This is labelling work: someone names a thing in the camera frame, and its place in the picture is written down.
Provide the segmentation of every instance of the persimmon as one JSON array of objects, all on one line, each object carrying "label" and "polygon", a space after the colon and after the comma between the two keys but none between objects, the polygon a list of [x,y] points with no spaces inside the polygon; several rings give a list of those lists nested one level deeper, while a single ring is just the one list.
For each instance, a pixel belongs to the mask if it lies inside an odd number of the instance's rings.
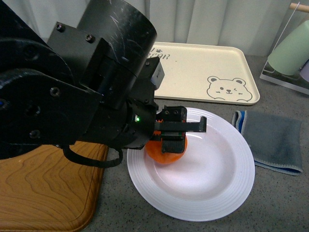
[{"label": "persimmon", "polygon": [[187,137],[185,137],[184,152],[182,153],[162,153],[162,141],[152,141],[150,140],[145,145],[147,154],[154,159],[156,162],[161,164],[170,164],[179,160],[185,153],[188,146]]}]

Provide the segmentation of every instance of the gray countertop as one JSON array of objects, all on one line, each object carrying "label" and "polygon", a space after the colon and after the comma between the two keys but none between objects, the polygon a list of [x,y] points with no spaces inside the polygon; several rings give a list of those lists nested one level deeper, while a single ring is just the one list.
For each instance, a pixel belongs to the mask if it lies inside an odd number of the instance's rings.
[{"label": "gray countertop", "polygon": [[[148,204],[135,189],[126,163],[105,170],[95,215],[84,232],[308,232],[309,231],[309,95],[259,78],[264,57],[246,56],[261,98],[252,106],[193,101],[156,100],[164,105],[183,105],[212,112],[228,122],[236,110],[255,110],[301,120],[300,146],[303,173],[290,176],[255,167],[253,189],[232,214],[208,222],[189,222],[167,216]],[[111,149],[109,157],[114,155]]]}]

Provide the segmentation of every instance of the wooden rod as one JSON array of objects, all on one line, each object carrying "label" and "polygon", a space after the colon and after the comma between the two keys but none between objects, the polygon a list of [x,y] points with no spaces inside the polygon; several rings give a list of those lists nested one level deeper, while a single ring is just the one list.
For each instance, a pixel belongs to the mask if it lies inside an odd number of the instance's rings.
[{"label": "wooden rod", "polygon": [[[291,3],[290,5],[290,9],[291,10],[295,10],[297,6],[297,3]],[[305,13],[309,13],[309,6],[306,6],[306,5],[299,5],[298,8],[297,8],[297,11],[301,11],[301,12],[305,12]]]}]

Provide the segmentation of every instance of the white curtain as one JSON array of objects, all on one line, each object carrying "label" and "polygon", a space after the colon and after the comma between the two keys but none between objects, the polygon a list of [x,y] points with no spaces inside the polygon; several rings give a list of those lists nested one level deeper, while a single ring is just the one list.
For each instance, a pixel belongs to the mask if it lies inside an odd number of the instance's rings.
[{"label": "white curtain", "polygon": [[[42,38],[56,21],[76,27],[90,0],[4,0]],[[291,0],[126,0],[153,23],[160,42],[232,46],[267,56],[293,10]],[[309,5],[309,0],[301,1]],[[306,13],[296,12],[287,35]]]}]

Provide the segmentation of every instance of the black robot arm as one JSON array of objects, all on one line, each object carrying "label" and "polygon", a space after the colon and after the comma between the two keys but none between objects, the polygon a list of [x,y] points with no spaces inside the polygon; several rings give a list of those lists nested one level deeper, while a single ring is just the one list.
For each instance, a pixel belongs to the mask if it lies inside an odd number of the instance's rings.
[{"label": "black robot arm", "polygon": [[112,3],[92,0],[77,28],[56,23],[45,43],[0,0],[0,159],[50,144],[74,162],[111,167],[121,157],[86,160],[69,145],[106,144],[121,156],[162,139],[163,152],[180,153],[186,131],[206,131],[206,118],[186,123],[184,107],[157,114],[164,72],[147,59],[156,31],[131,5]]}]

